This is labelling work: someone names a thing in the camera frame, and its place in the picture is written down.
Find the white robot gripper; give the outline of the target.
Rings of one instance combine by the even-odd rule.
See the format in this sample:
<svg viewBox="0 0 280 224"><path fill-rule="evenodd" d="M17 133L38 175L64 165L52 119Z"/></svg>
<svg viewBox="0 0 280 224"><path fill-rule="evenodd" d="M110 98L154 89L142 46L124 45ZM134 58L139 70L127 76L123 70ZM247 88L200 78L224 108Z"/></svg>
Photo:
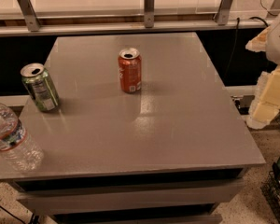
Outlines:
<svg viewBox="0 0 280 224"><path fill-rule="evenodd" d="M266 50L267 59L278 64L271 73L261 73L246 119L249 128L262 129L280 113L280 13L270 28L249 40L245 48L253 52Z"/></svg>

